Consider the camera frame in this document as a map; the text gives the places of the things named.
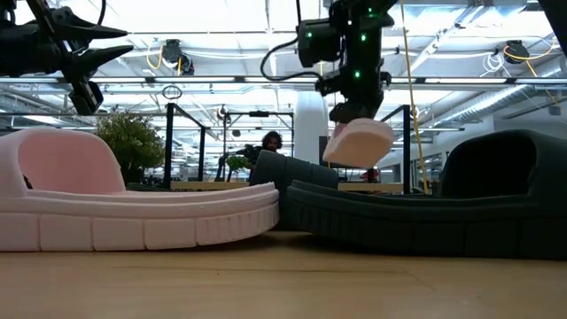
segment black hair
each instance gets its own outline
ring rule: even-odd
[[[277,132],[275,132],[275,131],[268,132],[268,133],[264,136],[264,138],[262,138],[262,147],[263,147],[263,148],[268,147],[268,143],[269,143],[269,141],[270,141],[272,138],[275,138],[276,141],[277,141],[277,147],[276,147],[276,149],[278,149],[278,150],[281,149],[281,148],[282,148],[282,136],[280,136],[280,135],[279,135]]]

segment wooden floor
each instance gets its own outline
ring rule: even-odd
[[[2,318],[567,318],[567,264],[333,250],[305,234],[167,253],[0,254]]]

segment glass wall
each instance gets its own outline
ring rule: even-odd
[[[336,168],[341,182],[365,183],[369,180],[368,170],[359,168]],[[401,183],[400,164],[391,167],[375,168],[374,179],[377,183]]]
[[[443,170],[443,157],[441,153],[424,157],[423,166],[427,178],[428,192],[430,195],[436,195],[439,192],[440,175]],[[423,190],[423,170],[419,159],[411,161],[410,172],[412,187]]]

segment pink shoe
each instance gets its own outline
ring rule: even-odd
[[[372,168],[389,151],[393,131],[381,121],[356,119],[348,124],[338,124],[323,160],[349,167]]]
[[[187,248],[253,237],[278,221],[272,183],[200,193],[126,191],[108,146],[79,131],[29,128],[0,137],[0,176],[5,252]]]

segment potted plant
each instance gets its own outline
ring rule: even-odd
[[[113,150],[124,183],[141,183],[144,170],[164,161],[164,146],[151,117],[140,113],[111,113],[99,118],[97,136]]]
[[[232,176],[232,172],[238,172],[238,170],[245,168],[248,165],[248,159],[243,156],[231,156],[227,159],[227,165],[229,166],[229,178]]]

